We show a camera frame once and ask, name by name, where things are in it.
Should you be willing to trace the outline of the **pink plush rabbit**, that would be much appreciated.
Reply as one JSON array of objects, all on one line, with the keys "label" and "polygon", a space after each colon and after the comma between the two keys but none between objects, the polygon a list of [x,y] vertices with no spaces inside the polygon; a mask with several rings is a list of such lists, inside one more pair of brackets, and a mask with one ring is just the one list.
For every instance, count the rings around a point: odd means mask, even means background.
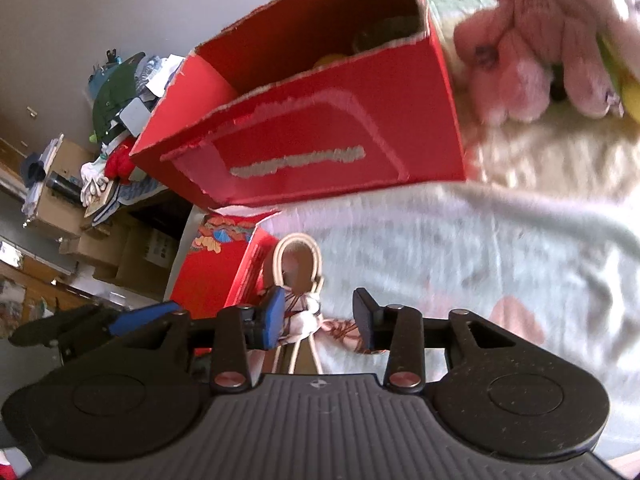
[{"label": "pink plush rabbit", "polygon": [[454,28],[476,117],[534,122],[554,101],[624,116],[598,38],[639,81],[639,0],[496,0]]}]

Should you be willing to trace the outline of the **red plush toy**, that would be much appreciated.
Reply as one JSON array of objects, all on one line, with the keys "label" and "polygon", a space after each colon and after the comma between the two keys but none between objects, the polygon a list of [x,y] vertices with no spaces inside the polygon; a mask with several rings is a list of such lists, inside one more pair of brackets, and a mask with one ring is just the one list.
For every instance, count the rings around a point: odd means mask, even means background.
[{"label": "red plush toy", "polygon": [[136,169],[136,165],[130,158],[134,142],[136,139],[133,136],[128,136],[108,155],[104,167],[104,177],[110,181],[122,182],[122,184],[130,182],[131,174]]}]

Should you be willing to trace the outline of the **yellow plush toy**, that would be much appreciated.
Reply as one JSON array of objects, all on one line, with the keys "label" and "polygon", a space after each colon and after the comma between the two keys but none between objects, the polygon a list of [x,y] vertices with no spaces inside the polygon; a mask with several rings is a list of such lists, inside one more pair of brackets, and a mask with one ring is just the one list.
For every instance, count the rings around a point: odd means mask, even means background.
[{"label": "yellow plush toy", "polygon": [[613,48],[603,38],[598,38],[603,63],[611,76],[615,91],[620,97],[620,105],[626,116],[639,122],[639,81],[620,61]]}]

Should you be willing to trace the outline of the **small red patterned box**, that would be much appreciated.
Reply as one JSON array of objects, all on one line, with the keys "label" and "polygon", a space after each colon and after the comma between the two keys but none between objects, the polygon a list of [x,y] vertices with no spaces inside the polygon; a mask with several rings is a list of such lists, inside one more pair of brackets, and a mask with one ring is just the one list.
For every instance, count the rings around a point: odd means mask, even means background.
[{"label": "small red patterned box", "polygon": [[168,299],[191,313],[213,318],[234,306],[256,306],[271,286],[264,265],[278,238],[259,226],[270,214],[206,214],[186,234],[186,255],[168,284]]}]

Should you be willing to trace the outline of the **brown cardboard boxes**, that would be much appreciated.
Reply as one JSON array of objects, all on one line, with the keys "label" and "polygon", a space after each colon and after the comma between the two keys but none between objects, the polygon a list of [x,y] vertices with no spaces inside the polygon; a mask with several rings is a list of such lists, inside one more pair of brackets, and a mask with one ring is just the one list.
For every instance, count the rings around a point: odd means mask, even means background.
[{"label": "brown cardboard boxes", "polygon": [[65,194],[55,180],[81,185],[80,167],[89,153],[60,136],[41,159],[46,178],[28,190],[26,226],[53,238],[58,253],[93,281],[162,299],[190,206],[150,178],[107,183],[101,196],[84,206],[77,192]]}]

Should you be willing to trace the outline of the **white square box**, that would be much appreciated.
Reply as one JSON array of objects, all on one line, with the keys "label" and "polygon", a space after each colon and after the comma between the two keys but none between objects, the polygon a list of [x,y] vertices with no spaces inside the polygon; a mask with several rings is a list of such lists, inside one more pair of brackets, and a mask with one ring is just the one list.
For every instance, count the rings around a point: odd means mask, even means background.
[{"label": "white square box", "polygon": [[118,114],[118,120],[135,138],[143,132],[150,117],[150,110],[139,98],[132,99]]}]

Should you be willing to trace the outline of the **green cloth item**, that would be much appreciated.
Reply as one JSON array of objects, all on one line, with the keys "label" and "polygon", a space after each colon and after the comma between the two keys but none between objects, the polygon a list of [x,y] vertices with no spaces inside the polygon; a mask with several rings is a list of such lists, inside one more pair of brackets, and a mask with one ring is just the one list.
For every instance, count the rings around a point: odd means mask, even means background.
[{"label": "green cloth item", "polygon": [[109,50],[106,54],[107,63],[97,68],[89,81],[93,96],[92,143],[103,140],[111,129],[112,121],[138,95],[136,73],[145,58],[144,52],[138,52],[125,61],[116,50]]}]

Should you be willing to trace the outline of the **large red cardboard box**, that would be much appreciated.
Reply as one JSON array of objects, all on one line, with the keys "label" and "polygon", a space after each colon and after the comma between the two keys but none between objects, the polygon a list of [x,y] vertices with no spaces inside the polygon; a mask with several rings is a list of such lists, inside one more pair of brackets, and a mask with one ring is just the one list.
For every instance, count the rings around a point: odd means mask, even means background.
[{"label": "large red cardboard box", "polygon": [[427,0],[274,0],[186,57],[130,153],[203,208],[465,177]]}]

